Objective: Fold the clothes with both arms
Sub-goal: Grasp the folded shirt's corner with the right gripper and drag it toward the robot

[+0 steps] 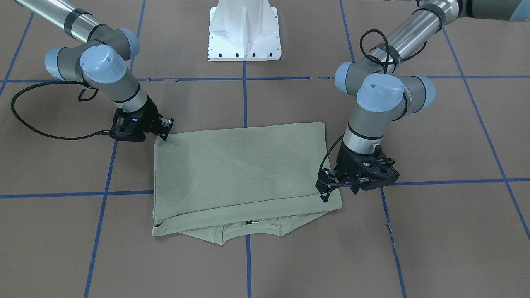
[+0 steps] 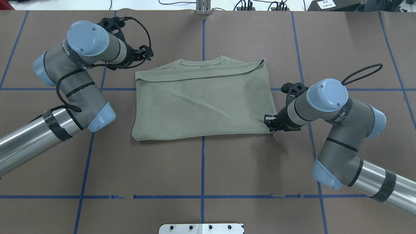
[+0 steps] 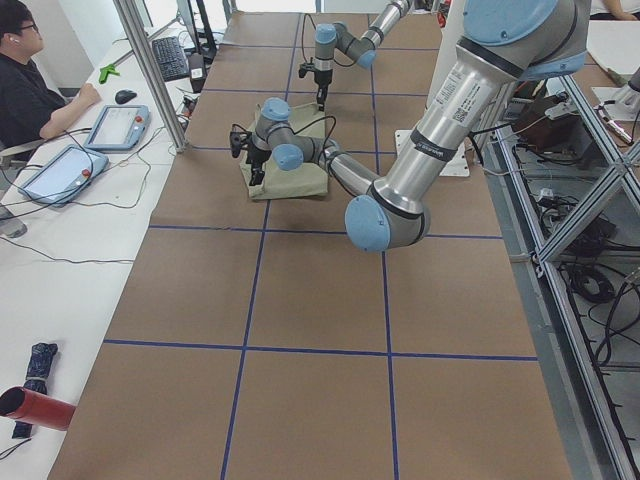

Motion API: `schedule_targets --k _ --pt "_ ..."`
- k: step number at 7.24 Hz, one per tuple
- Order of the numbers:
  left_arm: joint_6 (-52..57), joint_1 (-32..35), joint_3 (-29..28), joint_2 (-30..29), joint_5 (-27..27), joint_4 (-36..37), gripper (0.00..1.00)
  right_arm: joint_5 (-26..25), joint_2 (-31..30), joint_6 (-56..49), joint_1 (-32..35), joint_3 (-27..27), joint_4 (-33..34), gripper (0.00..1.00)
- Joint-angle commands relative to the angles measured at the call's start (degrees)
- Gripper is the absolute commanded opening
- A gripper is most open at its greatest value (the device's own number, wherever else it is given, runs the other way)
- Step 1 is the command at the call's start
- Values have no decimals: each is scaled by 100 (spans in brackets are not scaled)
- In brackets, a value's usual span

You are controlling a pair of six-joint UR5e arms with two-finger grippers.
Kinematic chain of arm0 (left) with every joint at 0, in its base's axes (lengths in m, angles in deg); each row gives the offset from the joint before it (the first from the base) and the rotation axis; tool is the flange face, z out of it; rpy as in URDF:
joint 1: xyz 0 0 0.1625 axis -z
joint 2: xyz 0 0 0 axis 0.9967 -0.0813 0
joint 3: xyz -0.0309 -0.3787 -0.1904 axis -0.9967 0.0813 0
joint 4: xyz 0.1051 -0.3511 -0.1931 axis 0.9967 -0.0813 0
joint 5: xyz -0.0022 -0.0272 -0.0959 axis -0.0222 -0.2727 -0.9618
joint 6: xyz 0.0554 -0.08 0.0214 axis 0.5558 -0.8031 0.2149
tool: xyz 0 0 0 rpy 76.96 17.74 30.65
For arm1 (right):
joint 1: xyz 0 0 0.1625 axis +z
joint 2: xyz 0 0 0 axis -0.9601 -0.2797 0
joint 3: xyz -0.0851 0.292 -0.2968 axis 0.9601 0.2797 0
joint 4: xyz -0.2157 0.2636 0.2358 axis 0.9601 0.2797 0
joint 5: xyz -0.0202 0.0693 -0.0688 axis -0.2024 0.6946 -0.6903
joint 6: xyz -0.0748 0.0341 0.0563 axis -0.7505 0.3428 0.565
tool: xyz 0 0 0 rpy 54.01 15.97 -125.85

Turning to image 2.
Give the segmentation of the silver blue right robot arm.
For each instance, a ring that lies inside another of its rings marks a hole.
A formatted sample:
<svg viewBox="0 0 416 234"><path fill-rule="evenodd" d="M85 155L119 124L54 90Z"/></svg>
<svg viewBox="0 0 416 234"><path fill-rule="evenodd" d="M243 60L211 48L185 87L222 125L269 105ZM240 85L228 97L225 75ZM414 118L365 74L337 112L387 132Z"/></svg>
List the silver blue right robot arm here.
<svg viewBox="0 0 416 234"><path fill-rule="evenodd" d="M383 112L349 97L345 85L332 78L311 87L287 83L282 91L287 95L286 106L276 115L264 116L270 132L299 131L318 119L332 126L312 169L315 180L335 190L354 188L374 201L415 215L415 182L358 157L363 141L384 130Z"/></svg>

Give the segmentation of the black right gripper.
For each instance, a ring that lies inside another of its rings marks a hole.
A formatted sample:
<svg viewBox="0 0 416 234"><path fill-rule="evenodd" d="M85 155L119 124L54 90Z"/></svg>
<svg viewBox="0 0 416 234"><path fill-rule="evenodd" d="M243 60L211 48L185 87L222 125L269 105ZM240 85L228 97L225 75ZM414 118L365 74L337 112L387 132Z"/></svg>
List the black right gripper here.
<svg viewBox="0 0 416 234"><path fill-rule="evenodd" d="M281 92L286 94L286 105L277 115L264 115L264 124L269 132L276 131L300 131L307 122L300 118L295 111L295 100L305 93L308 87L302 83L286 83L281 87Z"/></svg>

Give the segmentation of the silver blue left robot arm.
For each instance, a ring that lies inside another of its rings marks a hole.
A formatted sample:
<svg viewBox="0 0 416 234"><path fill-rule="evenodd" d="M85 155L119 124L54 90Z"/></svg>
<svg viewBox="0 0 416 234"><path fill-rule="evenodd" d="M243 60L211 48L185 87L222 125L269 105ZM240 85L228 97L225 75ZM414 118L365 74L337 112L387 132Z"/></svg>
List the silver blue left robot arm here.
<svg viewBox="0 0 416 234"><path fill-rule="evenodd" d="M129 20L144 29L148 45L134 49L126 42L121 29ZM74 22L59 46L33 62L36 76L55 88L62 104L1 138L1 176L84 129L96 132L115 120L113 108L89 70L131 69L135 68L134 62L140 66L152 57L150 34L134 17L103 18L99 23Z"/></svg>

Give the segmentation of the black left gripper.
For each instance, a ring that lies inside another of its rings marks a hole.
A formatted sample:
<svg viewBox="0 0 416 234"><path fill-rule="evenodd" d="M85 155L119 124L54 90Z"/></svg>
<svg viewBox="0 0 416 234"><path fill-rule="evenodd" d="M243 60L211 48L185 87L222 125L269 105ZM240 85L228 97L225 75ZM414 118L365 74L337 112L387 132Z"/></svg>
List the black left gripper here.
<svg viewBox="0 0 416 234"><path fill-rule="evenodd" d="M126 21L133 20L141 25L141 23L133 17L113 17L103 18L98 25L105 29L108 33L116 38L118 43L118 52L116 56L110 61L106 61L109 67L132 67L134 62L143 62L144 60L151 61L154 56L151 47L141 46L139 49L134 49L125 39L124 33L121 30L126 25Z"/></svg>

